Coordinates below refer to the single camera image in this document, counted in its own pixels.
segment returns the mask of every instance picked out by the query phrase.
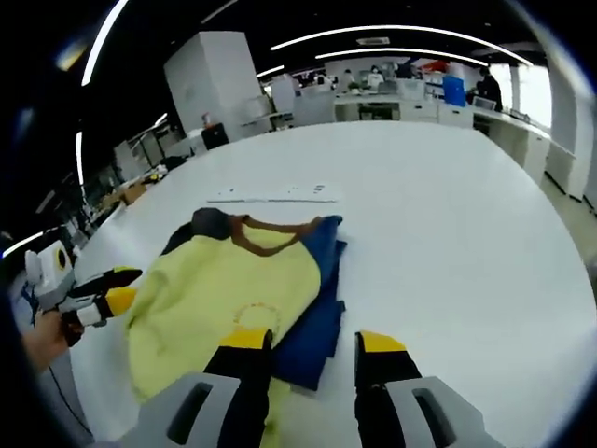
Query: yellow cloth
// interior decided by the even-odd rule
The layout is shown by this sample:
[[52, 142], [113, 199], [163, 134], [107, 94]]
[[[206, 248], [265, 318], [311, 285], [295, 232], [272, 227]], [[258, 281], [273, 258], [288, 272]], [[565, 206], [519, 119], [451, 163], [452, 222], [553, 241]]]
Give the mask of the yellow cloth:
[[[276, 247], [292, 234], [243, 226], [248, 240]], [[320, 272], [301, 242], [271, 257], [195, 236], [159, 257], [127, 315], [132, 383], [141, 401], [189, 371], [203, 371], [237, 326], [266, 327], [280, 342], [316, 297]]]

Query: black ceiling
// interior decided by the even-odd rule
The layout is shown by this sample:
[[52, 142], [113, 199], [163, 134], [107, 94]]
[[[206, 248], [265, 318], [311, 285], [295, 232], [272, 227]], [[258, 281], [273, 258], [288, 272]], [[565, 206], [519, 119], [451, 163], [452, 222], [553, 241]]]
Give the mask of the black ceiling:
[[[80, 80], [90, 44], [114, 0], [45, 2], [35, 4], [32, 15], [25, 4], [23, 26], [17, 40], [13, 111], [35, 112], [27, 138], [5, 158], [2, 191], [5, 209], [20, 214], [35, 208], [57, 179], [74, 172], [75, 133], [83, 131], [86, 173], [107, 163], [112, 147], [131, 137], [164, 112], [175, 117], [162, 72], [165, 61], [199, 31], [226, 30], [246, 33], [256, 70], [284, 64], [287, 70], [315, 66], [314, 56], [355, 49], [358, 37], [387, 36], [393, 47], [434, 49], [470, 55], [482, 46], [455, 37], [413, 31], [364, 32], [321, 37], [289, 48], [270, 47], [303, 35], [371, 24], [410, 24], [447, 29], [495, 44], [535, 42], [531, 31], [505, 3], [497, 0], [377, 0], [375, 2], [280, 2], [239, 0], [205, 25], [201, 20], [225, 0], [129, 0], [112, 28], [85, 88]], [[82, 38], [87, 51], [68, 71], [55, 68], [53, 59], [69, 41]], [[538, 53], [521, 53], [544, 63]], [[499, 53], [478, 57], [488, 63], [514, 62]], [[230, 61], [230, 70], [234, 61]], [[7, 199], [8, 191], [34, 186], [28, 200]], [[14, 224], [0, 222], [0, 228]]]

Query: black cable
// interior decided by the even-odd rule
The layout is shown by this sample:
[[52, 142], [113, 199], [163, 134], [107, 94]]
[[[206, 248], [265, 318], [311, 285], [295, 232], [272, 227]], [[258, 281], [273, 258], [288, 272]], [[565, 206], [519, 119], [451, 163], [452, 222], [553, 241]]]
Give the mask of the black cable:
[[60, 384], [58, 383], [58, 379], [56, 378], [56, 375], [54, 374], [54, 371], [52, 370], [52, 368], [50, 366], [48, 366], [49, 369], [49, 373], [50, 375], [52, 375], [52, 379], [54, 380], [54, 384], [56, 385], [56, 388], [58, 389], [58, 393], [60, 394], [60, 397], [62, 399], [62, 402], [64, 403], [64, 405], [66, 406], [66, 408], [70, 411], [71, 415], [74, 416], [75, 420], [78, 421], [78, 423], [81, 425], [81, 427], [83, 429], [85, 429], [85, 431], [93, 437], [93, 434], [91, 433], [90, 429], [87, 427], [87, 425], [85, 425], [80, 418], [78, 418], [78, 415], [76, 415], [75, 411], [73, 411], [73, 408], [71, 408], [70, 404], [68, 404], [68, 400], [66, 399], [66, 397], [64, 396], [64, 393], [62, 392], [62, 389], [60, 387]]

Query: office floor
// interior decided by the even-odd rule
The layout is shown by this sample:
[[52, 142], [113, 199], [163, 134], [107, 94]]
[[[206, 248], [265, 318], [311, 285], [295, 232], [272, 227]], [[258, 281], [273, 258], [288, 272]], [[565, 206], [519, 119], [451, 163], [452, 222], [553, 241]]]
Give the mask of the office floor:
[[570, 231], [580, 256], [585, 262], [597, 257], [597, 217], [590, 212], [589, 205], [564, 196], [545, 175], [541, 181], [541, 189]]

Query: computer monitor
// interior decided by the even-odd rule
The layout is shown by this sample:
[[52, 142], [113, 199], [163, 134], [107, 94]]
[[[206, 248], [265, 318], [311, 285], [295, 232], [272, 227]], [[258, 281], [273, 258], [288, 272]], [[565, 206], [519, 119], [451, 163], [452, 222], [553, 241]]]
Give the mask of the computer monitor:
[[495, 110], [495, 101], [488, 100], [481, 96], [473, 97], [473, 106], [480, 107], [481, 109]]

